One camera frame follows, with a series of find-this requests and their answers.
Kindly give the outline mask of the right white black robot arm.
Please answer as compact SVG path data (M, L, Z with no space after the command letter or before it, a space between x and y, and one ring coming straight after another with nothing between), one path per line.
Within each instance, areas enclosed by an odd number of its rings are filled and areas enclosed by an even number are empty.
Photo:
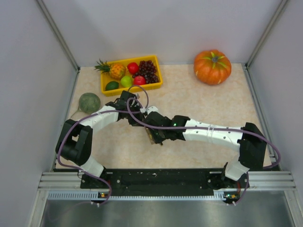
M202 141L237 151L238 155L224 165L220 176L226 187L234 186L249 170L263 169L267 143L253 123L247 122L243 127L223 127L181 115L170 119L156 111L150 112L143 122L156 144L165 140Z

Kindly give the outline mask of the brown cardboard express box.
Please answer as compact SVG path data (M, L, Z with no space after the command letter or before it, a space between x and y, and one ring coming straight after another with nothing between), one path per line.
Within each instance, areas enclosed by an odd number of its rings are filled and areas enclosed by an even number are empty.
M156 144L153 136L153 129L145 127L146 133L148 135L149 141L151 144Z

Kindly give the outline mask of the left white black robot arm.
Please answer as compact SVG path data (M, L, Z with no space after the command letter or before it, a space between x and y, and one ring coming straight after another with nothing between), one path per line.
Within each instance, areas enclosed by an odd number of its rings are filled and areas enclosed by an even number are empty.
M71 161L74 168L91 176L91 182L96 187L105 186L105 168L91 154L93 133L121 119L128 119L129 123L134 125L129 113L141 115L141 106L137 99L137 95L123 91L119 98L105 104L91 115L77 121L68 119L63 125L55 149L58 163L68 167L61 162L61 158Z

